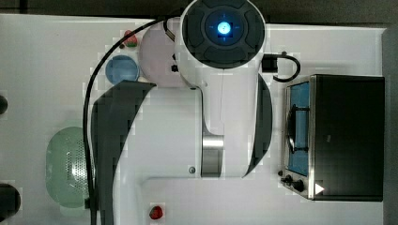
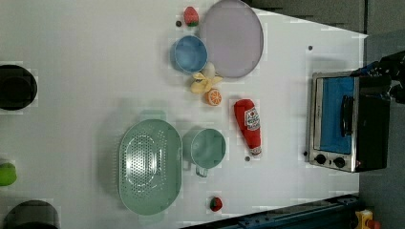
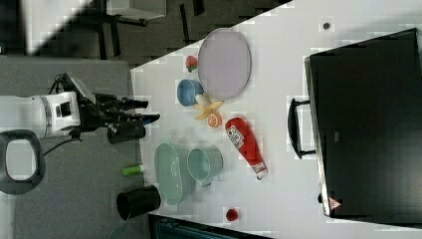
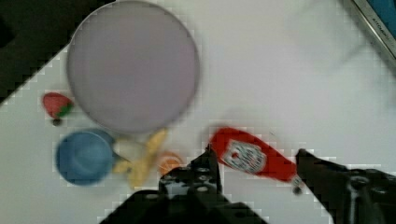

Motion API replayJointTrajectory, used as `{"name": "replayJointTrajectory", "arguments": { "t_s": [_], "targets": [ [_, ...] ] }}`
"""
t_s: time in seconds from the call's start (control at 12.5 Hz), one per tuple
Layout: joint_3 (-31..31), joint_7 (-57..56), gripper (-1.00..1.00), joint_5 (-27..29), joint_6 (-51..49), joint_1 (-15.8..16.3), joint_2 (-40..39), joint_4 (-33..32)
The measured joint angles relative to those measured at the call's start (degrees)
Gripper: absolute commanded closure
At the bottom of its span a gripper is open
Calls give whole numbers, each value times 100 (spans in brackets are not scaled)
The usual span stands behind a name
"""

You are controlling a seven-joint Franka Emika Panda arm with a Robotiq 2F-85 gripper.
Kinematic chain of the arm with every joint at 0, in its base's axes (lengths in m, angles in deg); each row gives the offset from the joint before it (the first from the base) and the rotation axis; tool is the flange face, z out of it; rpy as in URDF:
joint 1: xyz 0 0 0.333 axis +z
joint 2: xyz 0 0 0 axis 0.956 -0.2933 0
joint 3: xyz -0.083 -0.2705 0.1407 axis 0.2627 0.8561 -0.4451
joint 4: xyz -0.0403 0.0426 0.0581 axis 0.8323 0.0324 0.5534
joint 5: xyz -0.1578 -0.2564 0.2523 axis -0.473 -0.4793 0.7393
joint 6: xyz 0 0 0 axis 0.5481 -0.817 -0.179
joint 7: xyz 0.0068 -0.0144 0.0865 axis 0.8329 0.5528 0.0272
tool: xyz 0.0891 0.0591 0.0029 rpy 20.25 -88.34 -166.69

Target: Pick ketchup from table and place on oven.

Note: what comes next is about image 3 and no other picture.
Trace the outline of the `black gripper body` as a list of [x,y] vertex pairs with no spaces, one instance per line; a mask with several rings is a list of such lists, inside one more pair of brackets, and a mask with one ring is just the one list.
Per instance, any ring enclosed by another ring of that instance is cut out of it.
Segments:
[[81,123],[79,132],[91,132],[113,124],[119,119],[119,99],[114,95],[94,94],[90,99],[77,95]]

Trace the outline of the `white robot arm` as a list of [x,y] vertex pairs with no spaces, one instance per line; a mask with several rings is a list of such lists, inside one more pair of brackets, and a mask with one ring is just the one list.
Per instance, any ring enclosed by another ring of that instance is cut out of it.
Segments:
[[78,138],[100,127],[107,130],[107,139],[119,143],[143,138],[145,127],[159,120],[160,115],[130,113],[145,109],[147,102],[117,98],[113,95],[64,92],[57,95],[27,98],[1,98],[1,129],[25,129],[37,138],[71,136]]

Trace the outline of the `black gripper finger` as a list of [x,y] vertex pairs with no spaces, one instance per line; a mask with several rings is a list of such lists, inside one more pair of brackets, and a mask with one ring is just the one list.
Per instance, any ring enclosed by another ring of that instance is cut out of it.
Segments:
[[113,130],[132,130],[138,128],[144,128],[146,125],[151,124],[160,119],[160,114],[143,115],[135,114],[129,115],[124,114],[117,118],[112,123]]
[[148,107],[148,101],[138,101],[128,98],[121,98],[117,101],[117,105],[122,110],[146,109]]

